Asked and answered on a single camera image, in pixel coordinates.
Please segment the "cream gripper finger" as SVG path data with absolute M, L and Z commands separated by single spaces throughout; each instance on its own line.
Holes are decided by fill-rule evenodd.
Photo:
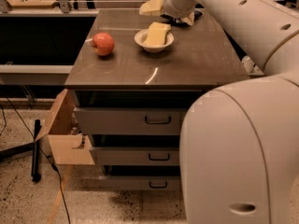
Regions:
M 194 25 L 194 13 L 192 12 L 190 15 L 188 15 L 185 18 L 181 19 L 184 23 L 187 23 L 189 26 Z
M 139 14 L 145 16 L 160 16 L 163 12 L 163 0 L 149 0 L 139 8 Z

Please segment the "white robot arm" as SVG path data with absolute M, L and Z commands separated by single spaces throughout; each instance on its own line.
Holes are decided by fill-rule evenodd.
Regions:
M 299 17 L 272 0 L 163 0 L 189 16 L 201 4 L 263 71 L 201 96 L 183 120 L 179 161 L 188 224 L 290 224 L 298 176 Z

